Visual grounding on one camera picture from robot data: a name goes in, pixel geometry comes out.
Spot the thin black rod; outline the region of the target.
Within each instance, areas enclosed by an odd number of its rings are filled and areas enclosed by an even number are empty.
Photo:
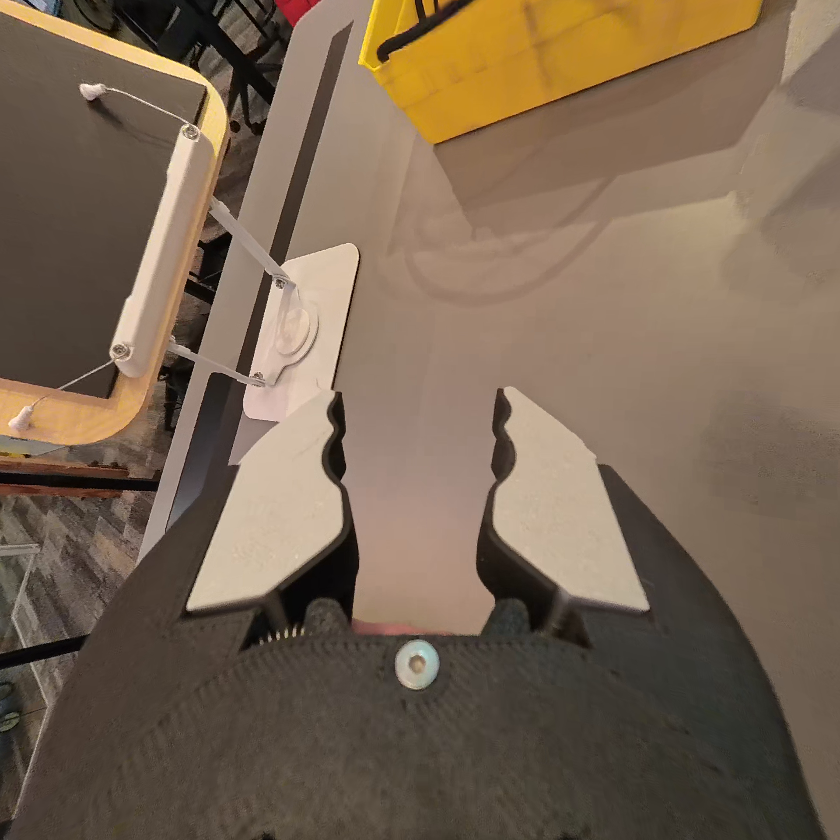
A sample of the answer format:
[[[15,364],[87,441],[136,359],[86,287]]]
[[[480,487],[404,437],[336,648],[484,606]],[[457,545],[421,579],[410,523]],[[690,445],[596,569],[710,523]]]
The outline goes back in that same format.
[[[83,634],[2,652],[1,670],[5,671],[23,665],[42,662],[47,659],[76,654],[82,649],[88,638],[88,634]]]

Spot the white tablet stand base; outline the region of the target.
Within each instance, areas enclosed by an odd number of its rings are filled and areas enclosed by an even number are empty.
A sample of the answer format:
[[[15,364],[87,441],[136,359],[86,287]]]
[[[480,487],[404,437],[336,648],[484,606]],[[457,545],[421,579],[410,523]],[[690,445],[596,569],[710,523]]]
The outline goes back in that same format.
[[[140,267],[110,342],[110,357],[127,377],[151,371],[160,354],[170,297],[185,273],[188,224],[202,207],[212,152],[196,126],[181,126]],[[210,210],[271,281],[250,373],[234,378],[246,385],[247,418],[279,423],[333,388],[360,252],[353,244],[337,245],[279,266],[225,205],[213,198]]]

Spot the wood edged black board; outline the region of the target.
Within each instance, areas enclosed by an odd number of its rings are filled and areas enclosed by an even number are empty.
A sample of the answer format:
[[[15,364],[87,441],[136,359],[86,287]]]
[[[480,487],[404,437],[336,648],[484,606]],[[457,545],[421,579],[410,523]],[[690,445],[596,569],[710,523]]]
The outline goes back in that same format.
[[[86,445],[145,408],[228,139],[197,71],[2,2],[2,435]]]

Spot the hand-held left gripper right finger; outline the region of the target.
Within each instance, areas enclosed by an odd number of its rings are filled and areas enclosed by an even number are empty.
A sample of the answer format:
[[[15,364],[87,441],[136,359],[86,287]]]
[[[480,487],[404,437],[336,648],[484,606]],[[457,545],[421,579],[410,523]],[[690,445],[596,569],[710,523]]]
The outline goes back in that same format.
[[[534,632],[561,632],[578,608],[649,613],[592,451],[512,386],[497,391],[492,431],[476,569],[495,601],[520,602]]]

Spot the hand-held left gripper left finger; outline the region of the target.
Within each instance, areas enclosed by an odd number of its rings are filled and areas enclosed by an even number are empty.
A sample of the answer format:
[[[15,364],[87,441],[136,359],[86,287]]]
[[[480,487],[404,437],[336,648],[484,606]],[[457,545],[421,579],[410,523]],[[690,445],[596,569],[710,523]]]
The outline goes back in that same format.
[[[342,483],[345,417],[324,391],[279,422],[241,458],[186,603],[189,614],[255,607],[269,625],[305,623],[319,599],[347,620],[360,568]]]

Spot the yellow plastic bin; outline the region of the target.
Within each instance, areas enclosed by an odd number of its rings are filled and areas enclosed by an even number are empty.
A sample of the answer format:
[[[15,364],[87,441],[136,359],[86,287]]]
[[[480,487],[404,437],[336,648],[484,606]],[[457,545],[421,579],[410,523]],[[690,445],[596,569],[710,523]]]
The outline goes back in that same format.
[[[359,64],[441,144],[754,26],[761,1],[376,1]]]

